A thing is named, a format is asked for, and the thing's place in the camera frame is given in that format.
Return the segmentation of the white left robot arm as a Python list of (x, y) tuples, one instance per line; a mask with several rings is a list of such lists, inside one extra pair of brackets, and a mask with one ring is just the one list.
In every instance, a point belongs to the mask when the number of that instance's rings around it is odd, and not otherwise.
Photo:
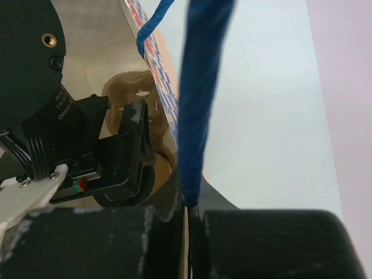
[(1, 204), (135, 206), (166, 124), (124, 1), (1, 2)]

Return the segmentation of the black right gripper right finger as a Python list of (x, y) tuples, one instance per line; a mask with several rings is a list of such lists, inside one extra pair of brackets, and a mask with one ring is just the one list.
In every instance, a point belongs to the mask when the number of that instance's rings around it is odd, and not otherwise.
[(326, 210), (239, 209), (206, 180), (189, 210), (192, 278), (365, 278), (342, 221)]

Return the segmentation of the blue checkered paper bag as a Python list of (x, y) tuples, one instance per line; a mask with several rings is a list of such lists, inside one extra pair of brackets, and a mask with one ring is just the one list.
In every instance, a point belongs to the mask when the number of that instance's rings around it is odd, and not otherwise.
[(233, 1), (190, 1), (180, 77), (157, 26), (171, 1), (148, 16), (140, 1), (54, 1), (66, 37), (63, 83), (77, 102), (102, 96), (112, 77), (150, 71), (176, 143), (183, 202), (201, 197), (203, 153), (208, 137), (223, 41)]

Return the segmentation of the single brown pulp cup carrier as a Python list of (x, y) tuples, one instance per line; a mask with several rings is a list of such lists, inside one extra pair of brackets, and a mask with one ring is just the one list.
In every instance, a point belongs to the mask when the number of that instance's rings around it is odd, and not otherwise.
[(143, 122), (156, 153), (162, 155), (173, 169), (177, 163), (176, 143), (167, 121), (151, 72), (131, 71), (112, 77), (103, 86), (111, 107), (105, 116), (108, 134), (116, 135), (121, 128), (130, 130)]

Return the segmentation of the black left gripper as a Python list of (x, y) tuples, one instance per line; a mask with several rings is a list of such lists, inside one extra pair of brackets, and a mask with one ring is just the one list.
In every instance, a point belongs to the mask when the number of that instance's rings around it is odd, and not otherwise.
[(66, 164), (69, 170), (50, 202), (91, 196), (98, 203), (138, 203), (146, 198), (155, 178), (146, 102), (126, 105), (119, 132), (106, 138), (99, 135), (111, 107), (109, 98), (92, 95), (77, 104), (84, 122), (71, 141), (54, 152), (56, 164)]

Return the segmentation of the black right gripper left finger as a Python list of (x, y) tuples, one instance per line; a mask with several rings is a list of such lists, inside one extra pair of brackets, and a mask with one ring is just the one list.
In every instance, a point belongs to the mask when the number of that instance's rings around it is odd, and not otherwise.
[(20, 222), (2, 278), (177, 278), (183, 205), (178, 174), (136, 207), (43, 208)]

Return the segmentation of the single brown paper cup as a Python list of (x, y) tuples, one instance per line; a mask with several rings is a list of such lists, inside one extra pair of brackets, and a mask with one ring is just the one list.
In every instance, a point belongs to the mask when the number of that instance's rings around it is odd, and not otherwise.
[(169, 162), (159, 153), (156, 153), (156, 162), (153, 165), (155, 178), (153, 188), (149, 195), (153, 195), (162, 185), (168, 180), (171, 174), (171, 166)]

